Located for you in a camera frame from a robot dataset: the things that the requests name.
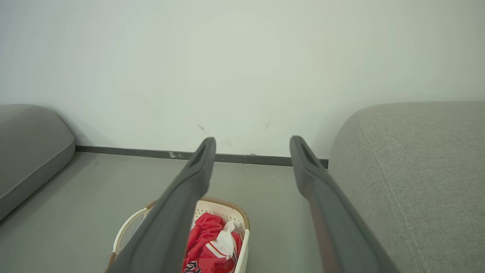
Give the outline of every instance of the scuff mark on wall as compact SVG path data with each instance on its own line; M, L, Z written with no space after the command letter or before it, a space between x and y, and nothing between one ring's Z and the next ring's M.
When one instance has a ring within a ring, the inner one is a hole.
M222 145L224 145L224 146L229 146L229 147L232 146L232 143L227 139L219 141L219 143L222 143Z
M197 126L199 126L199 128L206 134L209 136L209 134L206 132L206 129L204 129L204 127L200 126L199 124L197 124Z

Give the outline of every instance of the gray sofa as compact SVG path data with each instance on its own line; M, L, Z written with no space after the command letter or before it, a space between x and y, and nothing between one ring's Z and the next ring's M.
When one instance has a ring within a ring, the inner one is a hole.
M0 220L71 159L74 136L52 111L0 105Z
M361 110L329 172L401 272L485 272L485 102Z

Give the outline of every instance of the dark gray baseboard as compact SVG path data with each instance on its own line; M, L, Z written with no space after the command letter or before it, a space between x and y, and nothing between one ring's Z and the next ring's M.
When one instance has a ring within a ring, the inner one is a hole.
M118 154L142 157L166 158L166 159L189 159L192 153L170 152L155 150L138 150L109 147L76 146L77 152L98 153L98 154ZM216 162L231 162L243 164L291 166L291 158L280 156L263 155L239 155L239 154L216 154ZM320 159L321 164L328 168L328 159Z

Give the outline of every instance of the red garment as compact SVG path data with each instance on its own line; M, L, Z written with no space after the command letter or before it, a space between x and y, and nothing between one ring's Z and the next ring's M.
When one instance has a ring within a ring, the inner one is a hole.
M212 241L217 239L224 225L221 217L210 213L204 213L195 221L195 226L189 234L182 272L230 273L234 271L243 240L239 234L232 232L233 243L237 246L234 249L235 255L221 252Z

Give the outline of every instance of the laundry basket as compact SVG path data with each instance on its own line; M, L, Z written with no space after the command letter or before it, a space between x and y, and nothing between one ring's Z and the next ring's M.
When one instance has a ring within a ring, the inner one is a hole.
M110 256L109 265L114 262L116 256L145 219L145 216L153 207L154 203L155 202L152 202L145 208L134 213L122 225L114 240L113 253ZM241 207L231 202L211 197L202 197L195 206L194 220L197 220L206 212L221 217L225 222L237 220L241 223L239 229L234 230L242 238L241 253L239 253L240 258L238 259L234 273L244 273L246 271L247 256L249 254L249 219L246 212Z

